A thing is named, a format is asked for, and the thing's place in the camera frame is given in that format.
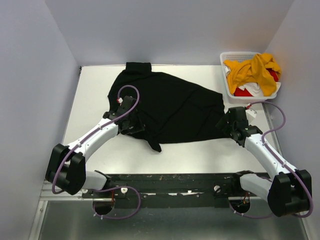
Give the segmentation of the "black t-shirt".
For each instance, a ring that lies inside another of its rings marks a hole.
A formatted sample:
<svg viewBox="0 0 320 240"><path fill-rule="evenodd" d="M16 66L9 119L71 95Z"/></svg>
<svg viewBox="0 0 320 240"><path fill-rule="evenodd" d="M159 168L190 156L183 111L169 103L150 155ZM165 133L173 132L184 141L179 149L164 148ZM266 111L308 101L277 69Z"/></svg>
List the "black t-shirt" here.
<svg viewBox="0 0 320 240"><path fill-rule="evenodd" d="M121 97L139 96L137 115L144 130L131 137L146 140L161 152L161 144L226 138L216 127L224 116L223 95L176 76L153 72L149 62L127 62L108 93L111 111Z"/></svg>

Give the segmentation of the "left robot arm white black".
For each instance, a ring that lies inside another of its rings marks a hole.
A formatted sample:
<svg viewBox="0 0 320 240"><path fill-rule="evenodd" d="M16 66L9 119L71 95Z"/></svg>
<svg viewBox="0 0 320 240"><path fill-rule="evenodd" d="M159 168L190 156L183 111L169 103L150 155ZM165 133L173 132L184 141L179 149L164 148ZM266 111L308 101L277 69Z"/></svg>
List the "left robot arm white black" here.
<svg viewBox="0 0 320 240"><path fill-rule="evenodd" d="M52 183L55 194L62 191L75 195L81 190L93 190L101 198L110 194L110 178L98 170L86 170L86 163L100 147L118 134L144 130L137 105L135 98L125 96L116 111L105 112L98 124L85 135L67 145L59 143L52 149L45 180Z"/></svg>

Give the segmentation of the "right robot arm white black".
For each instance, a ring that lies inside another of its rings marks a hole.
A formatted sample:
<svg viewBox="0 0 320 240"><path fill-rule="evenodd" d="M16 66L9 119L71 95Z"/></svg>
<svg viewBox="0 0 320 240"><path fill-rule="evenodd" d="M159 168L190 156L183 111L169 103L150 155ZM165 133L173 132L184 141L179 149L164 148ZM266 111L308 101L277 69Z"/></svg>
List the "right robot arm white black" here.
<svg viewBox="0 0 320 240"><path fill-rule="evenodd" d="M216 127L249 151L266 170L269 178L259 177L251 171L236 172L231 178L230 191L236 196L253 193L265 200L272 214L277 217L309 217L314 210L310 173L305 169L297 169L285 160L268 143L266 133L249 124L251 106L229 108Z"/></svg>

